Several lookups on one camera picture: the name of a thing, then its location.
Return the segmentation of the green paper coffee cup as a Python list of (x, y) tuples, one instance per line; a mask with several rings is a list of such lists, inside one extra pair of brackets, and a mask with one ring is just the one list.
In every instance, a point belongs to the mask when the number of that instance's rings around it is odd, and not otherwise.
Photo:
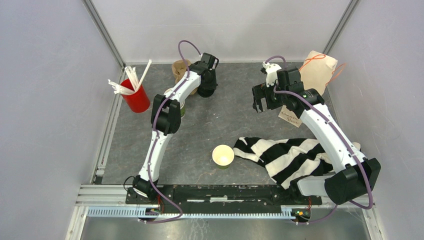
[(233, 149), (228, 145), (218, 145), (212, 151), (212, 160), (221, 169), (227, 169), (235, 157)]

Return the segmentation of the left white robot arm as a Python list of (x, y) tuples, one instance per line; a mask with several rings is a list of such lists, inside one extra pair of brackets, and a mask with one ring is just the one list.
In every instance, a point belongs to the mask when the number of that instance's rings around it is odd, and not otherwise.
[(219, 60), (207, 63), (199, 60), (188, 67), (183, 78), (166, 94), (158, 94), (153, 101), (151, 124), (152, 135), (145, 161), (133, 180), (132, 188), (145, 204), (157, 198), (160, 166), (167, 145), (181, 126), (181, 103), (197, 89), (203, 98), (210, 97), (217, 88), (216, 67)]

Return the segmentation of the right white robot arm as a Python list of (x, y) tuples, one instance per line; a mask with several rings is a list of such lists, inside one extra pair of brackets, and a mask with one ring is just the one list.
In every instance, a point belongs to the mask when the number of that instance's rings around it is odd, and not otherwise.
[(372, 190), (381, 170), (376, 158), (368, 159), (347, 138), (331, 116), (323, 97), (314, 88), (305, 89), (297, 67), (283, 69), (278, 64), (263, 66), (264, 83), (252, 87), (253, 105), (263, 112), (285, 106), (311, 130), (331, 161), (334, 173), (297, 177), (289, 189), (289, 199), (302, 204), (309, 196), (328, 197), (336, 204), (350, 202), (363, 209), (374, 205)]

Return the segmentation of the brown cardboard cup carrier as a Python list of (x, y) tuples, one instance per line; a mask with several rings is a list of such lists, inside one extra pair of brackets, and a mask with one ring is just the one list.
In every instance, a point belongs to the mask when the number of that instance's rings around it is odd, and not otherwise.
[(187, 71), (187, 67), (186, 64), (184, 63), (184, 61), (182, 59), (175, 61), (172, 65), (171, 65), (171, 70), (172, 70), (172, 74), (175, 78), (175, 86), (172, 87), (172, 89), (174, 89), (177, 84), (184, 80), (186, 78), (186, 71)]

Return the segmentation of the brown paper bag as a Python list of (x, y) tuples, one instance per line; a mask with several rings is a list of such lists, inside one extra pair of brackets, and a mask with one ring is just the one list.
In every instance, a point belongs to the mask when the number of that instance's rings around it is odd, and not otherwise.
[(338, 77), (339, 69), (344, 69), (345, 64), (338, 66), (338, 60), (332, 56), (312, 50), (300, 67), (299, 72), (304, 88), (315, 89), (322, 95), (327, 85)]

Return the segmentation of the black white striped cloth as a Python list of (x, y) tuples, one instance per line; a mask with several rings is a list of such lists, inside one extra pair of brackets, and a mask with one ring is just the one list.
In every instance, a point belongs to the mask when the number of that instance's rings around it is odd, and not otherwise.
[(285, 190), (297, 178), (322, 176), (334, 170), (329, 155), (313, 138), (240, 137), (233, 151), (235, 156), (266, 169), (270, 178)]

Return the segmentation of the red plastic cup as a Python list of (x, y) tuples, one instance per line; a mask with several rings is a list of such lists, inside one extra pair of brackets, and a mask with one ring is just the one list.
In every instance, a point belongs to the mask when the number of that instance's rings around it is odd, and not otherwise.
[(150, 100), (141, 86), (134, 94), (122, 94), (124, 101), (134, 113), (143, 113), (150, 107)]

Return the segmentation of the white wrapped straws bundle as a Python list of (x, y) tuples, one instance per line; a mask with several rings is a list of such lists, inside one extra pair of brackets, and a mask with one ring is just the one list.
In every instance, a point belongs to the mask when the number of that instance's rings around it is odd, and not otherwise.
[(109, 79), (108, 84), (112, 86), (114, 94), (115, 95), (120, 94), (120, 95), (129, 96), (129, 95), (135, 94), (138, 90), (140, 90), (142, 83), (143, 83), (143, 81), (144, 81), (144, 79), (145, 79), (145, 77), (146, 77), (146, 75), (149, 71), (149, 68), (150, 68), (152, 62), (153, 61), (151, 59), (149, 59), (147, 65), (144, 69), (144, 72), (143, 72), (143, 74), (140, 78), (138, 78), (135, 67), (126, 66), (124, 68), (124, 71), (125, 71), (126, 75), (128, 76), (132, 90), (129, 87), (125, 87), (125, 86), (118, 84), (116, 82), (113, 82)]

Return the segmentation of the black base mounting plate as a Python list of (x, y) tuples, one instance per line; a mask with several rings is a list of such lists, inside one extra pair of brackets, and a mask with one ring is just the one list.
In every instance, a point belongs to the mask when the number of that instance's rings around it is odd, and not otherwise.
[(160, 185), (163, 194), (143, 198), (132, 187), (128, 205), (153, 205), (162, 214), (265, 214), (280, 213), (282, 206), (305, 209), (323, 203), (318, 196), (292, 196), (278, 185)]

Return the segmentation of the aluminium frame rail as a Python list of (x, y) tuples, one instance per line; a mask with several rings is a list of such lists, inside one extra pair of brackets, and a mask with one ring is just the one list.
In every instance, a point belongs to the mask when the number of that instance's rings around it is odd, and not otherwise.
[(130, 186), (82, 185), (68, 240), (382, 240), (377, 210), (326, 197), (290, 199), (276, 185), (160, 186), (143, 200)]

